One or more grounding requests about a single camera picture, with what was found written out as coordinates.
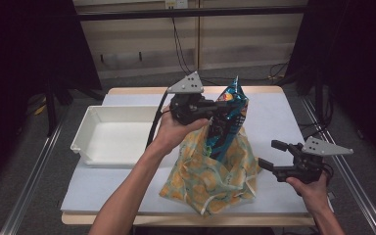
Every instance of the blue snack bag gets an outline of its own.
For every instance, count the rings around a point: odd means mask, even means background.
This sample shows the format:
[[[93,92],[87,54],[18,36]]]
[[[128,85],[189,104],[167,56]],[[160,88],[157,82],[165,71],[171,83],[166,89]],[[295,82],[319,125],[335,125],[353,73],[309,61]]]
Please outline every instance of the blue snack bag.
[[[238,76],[216,101],[226,102],[227,109],[212,116],[206,138],[206,148],[210,158],[222,163],[228,147],[246,119],[249,104],[249,99],[239,84]]]

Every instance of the forearm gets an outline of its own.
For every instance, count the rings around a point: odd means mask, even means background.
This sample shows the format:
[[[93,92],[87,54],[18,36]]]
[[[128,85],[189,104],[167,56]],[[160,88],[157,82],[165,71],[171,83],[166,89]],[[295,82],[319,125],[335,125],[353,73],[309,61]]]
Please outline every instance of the forearm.
[[[99,211],[90,234],[127,234],[165,153],[150,146]]]
[[[331,210],[314,212],[313,219],[322,235],[343,235],[345,234],[340,223]]]

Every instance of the wall outlet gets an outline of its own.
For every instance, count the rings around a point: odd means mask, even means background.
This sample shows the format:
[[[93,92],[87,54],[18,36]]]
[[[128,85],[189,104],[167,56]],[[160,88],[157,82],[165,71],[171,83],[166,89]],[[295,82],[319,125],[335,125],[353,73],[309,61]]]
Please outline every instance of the wall outlet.
[[[164,0],[165,9],[187,9],[188,0]]]

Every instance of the human arm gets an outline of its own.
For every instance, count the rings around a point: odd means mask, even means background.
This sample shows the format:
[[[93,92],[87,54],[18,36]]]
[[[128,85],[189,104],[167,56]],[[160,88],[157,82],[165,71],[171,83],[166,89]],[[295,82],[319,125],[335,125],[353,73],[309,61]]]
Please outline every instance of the human arm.
[[[340,223],[329,207],[326,192],[326,180],[326,173],[323,172],[318,181],[309,184],[304,184],[294,177],[287,178],[286,182],[292,185],[292,187],[302,195],[307,211],[312,214],[320,234],[345,234]]]
[[[198,119],[181,125],[169,112],[164,113],[158,134],[133,170],[102,206],[89,234],[127,234],[133,224],[146,190],[162,159],[191,131],[206,125]]]

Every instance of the fabric pouch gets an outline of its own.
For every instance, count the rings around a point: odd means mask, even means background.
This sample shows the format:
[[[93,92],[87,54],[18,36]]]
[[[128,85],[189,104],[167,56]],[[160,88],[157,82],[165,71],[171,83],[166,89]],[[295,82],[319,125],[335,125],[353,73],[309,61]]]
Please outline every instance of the fabric pouch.
[[[222,162],[210,158],[206,138],[209,126],[188,134],[160,195],[185,202],[202,216],[256,196],[257,159],[244,127],[235,135]]]

